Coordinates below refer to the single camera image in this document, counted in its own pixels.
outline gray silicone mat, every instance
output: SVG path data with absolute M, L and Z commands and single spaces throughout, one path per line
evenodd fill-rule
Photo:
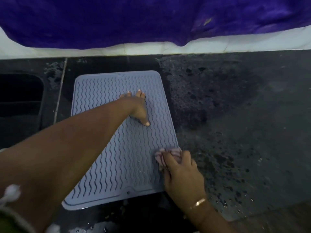
M 163 191 L 154 153 L 178 147 L 160 74 L 156 71 L 81 75 L 75 81 L 71 115 L 138 89 L 146 93 L 151 125 L 128 117 L 84 177 L 62 202 L 67 210 L 87 208 Z

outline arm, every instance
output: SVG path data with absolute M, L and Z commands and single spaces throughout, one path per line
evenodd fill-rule
M 10 184 L 21 186 L 10 207 L 38 232 L 130 114 L 149 125 L 145 94 L 130 96 L 72 116 L 0 154 L 0 193 Z
M 182 152 L 178 164 L 168 152 L 163 152 L 169 169 L 164 172 L 165 190 L 175 204 L 183 211 L 201 233 L 233 233 L 228 223 L 208 203 L 204 190 L 204 178 L 189 151 Z M 205 200 L 194 206 L 199 200 Z

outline gold bracelet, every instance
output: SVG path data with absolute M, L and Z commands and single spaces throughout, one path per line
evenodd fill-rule
M 199 206 L 200 204 L 204 203 L 205 202 L 205 198 L 203 199 L 200 199 L 199 201 L 197 201 L 192 207 L 190 207 L 190 209 L 193 209 L 197 206 Z

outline hand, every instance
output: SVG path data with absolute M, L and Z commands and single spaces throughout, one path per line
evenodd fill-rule
M 140 89 L 138 89 L 135 96 L 132 97 L 131 92 L 127 91 L 127 94 L 120 95 L 120 98 L 129 99 L 133 102 L 134 110 L 131 116 L 139 119 L 139 121 L 145 126 L 150 125 L 150 122 L 147 119 L 145 93 L 143 93 Z
M 165 190 L 175 204 L 188 217 L 195 217 L 194 204 L 206 199 L 204 189 L 204 178 L 197 169 L 196 162 L 191 159 L 189 151 L 182 152 L 181 164 L 178 164 L 173 156 L 168 152 L 163 152 L 163 157 L 167 165 L 164 172 Z

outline white wall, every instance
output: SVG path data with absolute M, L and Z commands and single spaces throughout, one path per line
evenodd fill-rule
M 0 28 L 0 59 L 65 57 L 90 55 L 151 55 L 222 53 L 266 50 L 305 50 L 311 49 L 311 25 L 286 31 L 266 34 L 220 36 L 189 42 L 185 46 L 173 43 L 127 43 L 107 48 L 88 50 L 30 48 L 10 40 Z

